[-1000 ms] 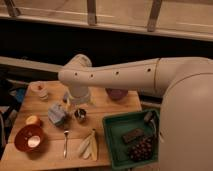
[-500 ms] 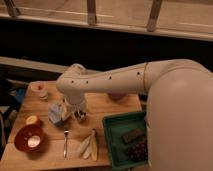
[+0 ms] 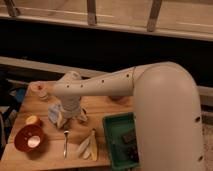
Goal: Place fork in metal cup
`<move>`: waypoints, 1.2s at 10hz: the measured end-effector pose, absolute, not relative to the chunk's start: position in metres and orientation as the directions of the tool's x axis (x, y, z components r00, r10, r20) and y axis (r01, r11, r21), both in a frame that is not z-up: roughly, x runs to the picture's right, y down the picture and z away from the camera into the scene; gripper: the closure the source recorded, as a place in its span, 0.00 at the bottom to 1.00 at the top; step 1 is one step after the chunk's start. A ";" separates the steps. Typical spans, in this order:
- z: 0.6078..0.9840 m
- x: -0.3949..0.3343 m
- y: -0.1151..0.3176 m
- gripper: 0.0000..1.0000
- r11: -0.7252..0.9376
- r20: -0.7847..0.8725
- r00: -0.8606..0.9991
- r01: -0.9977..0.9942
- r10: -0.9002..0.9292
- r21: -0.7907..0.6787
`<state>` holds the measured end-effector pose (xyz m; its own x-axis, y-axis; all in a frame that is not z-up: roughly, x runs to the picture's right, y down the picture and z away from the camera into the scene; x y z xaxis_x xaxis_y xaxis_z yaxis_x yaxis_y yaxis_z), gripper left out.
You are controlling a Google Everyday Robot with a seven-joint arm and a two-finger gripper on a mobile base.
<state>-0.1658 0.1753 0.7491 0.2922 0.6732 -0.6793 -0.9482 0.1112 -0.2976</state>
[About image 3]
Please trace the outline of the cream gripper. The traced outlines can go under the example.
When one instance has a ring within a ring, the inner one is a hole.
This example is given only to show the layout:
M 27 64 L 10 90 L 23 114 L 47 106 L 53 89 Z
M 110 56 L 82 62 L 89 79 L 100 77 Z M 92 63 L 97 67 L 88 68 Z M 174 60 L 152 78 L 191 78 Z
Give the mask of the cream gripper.
M 86 111 L 80 107 L 79 102 L 62 103 L 60 111 L 61 112 L 58 113 L 56 123 L 58 129 L 61 129 L 64 126 L 64 124 L 66 123 L 66 119 L 70 119 L 77 116 L 77 119 L 80 122 L 86 122 L 88 120 L 86 116 Z

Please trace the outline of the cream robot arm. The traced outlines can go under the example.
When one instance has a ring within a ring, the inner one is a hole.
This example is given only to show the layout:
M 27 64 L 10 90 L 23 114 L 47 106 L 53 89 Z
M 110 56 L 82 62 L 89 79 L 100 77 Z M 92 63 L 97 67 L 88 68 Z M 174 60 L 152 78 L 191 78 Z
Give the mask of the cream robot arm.
M 78 96 L 131 96 L 141 171 L 205 171 L 198 88 L 182 66 L 155 63 L 86 80 L 67 73 L 53 93 L 67 112 Z

